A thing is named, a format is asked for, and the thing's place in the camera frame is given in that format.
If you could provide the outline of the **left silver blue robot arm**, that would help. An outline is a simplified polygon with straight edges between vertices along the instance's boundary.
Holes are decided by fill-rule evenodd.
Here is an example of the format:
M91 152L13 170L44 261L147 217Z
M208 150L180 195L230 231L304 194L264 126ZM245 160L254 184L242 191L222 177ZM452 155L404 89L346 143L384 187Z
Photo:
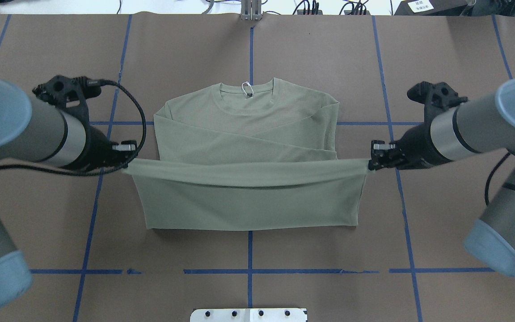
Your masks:
M52 77L33 95L0 79L0 171L29 169L68 177L96 177L126 168L144 145L141 141L111 141L89 121L87 100L103 86L116 86L144 112L120 84L86 76ZM0 220L0 308L22 296L32 285L32 273Z

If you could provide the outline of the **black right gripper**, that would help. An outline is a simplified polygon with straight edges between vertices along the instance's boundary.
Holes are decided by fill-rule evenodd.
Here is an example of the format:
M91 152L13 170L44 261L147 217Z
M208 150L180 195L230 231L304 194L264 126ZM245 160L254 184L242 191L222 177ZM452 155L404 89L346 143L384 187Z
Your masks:
M398 170L429 169L441 165L441 155L431 141L430 126L416 126L409 129L394 144L386 144L381 140L371 141L371 151L386 152L396 148L401 155L395 165ZM391 168L392 161L386 154L372 154L368 163L370 171Z

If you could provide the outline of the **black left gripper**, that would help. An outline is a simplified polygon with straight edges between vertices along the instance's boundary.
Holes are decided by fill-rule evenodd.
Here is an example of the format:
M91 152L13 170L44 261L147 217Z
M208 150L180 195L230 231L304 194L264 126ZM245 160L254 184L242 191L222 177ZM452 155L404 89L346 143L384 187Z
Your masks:
M121 143L110 141L97 128L89 126L82 153L68 164L68 170L89 173L103 167L116 167L123 163L123 152L135 152L137 141L126 140Z

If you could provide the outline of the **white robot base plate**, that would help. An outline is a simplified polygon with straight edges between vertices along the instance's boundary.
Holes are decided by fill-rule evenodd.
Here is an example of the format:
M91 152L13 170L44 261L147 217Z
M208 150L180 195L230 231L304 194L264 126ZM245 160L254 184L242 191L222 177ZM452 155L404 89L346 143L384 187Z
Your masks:
M190 322L308 322L302 308L229 308L197 309Z

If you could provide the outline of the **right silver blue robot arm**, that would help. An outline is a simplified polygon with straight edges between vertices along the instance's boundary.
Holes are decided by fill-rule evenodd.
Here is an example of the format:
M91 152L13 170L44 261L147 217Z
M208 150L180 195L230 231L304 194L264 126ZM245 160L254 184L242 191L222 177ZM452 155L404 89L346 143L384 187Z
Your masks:
M421 170L502 150L515 157L515 78L469 100L446 82L419 82L407 97L423 106L423 122L401 138L371 142L369 170ZM464 249L493 271L515 278L515 167L489 196Z

